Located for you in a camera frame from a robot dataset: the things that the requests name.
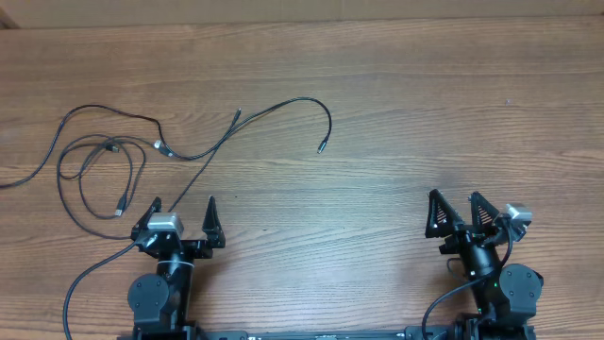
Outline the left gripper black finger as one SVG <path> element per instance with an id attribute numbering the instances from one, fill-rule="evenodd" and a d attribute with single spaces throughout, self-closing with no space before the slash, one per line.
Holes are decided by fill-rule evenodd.
<path id="1" fill-rule="evenodd" d="M 138 239 L 141 233 L 144 230 L 148 229 L 148 223 L 150 218 L 154 213 L 159 213 L 161 211 L 161 199 L 156 196 L 147 211 L 143 214 L 143 216 L 136 222 L 136 224 L 131 229 L 130 238 Z"/>
<path id="2" fill-rule="evenodd" d="M 202 230 L 207 235 L 207 241 L 211 248 L 224 248 L 226 246 L 226 237 L 219 220 L 214 196 L 209 198 Z"/>

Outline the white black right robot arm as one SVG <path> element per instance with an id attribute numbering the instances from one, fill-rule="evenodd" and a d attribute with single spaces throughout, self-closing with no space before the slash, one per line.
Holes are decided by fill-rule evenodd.
<path id="1" fill-rule="evenodd" d="M 534 339 L 529 320 L 537 314 L 544 278 L 535 270 L 510 263 L 513 245 L 520 242 L 532 222 L 532 212 L 520 203 L 509 203 L 504 211 L 482 194 L 468 197 L 472 222 L 465 223 L 443 194 L 428 193 L 425 236 L 442 238 L 439 251 L 448 261 L 461 263 L 465 281 L 437 297 L 425 311 L 420 337 L 423 339 Z M 443 301 L 469 289 L 477 311 L 460 314 L 450 326 L 428 325 L 432 311 Z"/>

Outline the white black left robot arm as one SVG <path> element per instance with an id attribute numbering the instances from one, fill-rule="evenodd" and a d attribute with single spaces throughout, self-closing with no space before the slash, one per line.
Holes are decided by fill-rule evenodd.
<path id="1" fill-rule="evenodd" d="M 196 260 L 210 259 L 226 246 L 216 201 L 209 198 L 202 239 L 184 239 L 175 212 L 163 212 L 157 197 L 132 228 L 134 246 L 156 259 L 157 269 L 133 281 L 127 301 L 133 312 L 134 339 L 205 339 L 197 322 L 188 319 Z"/>

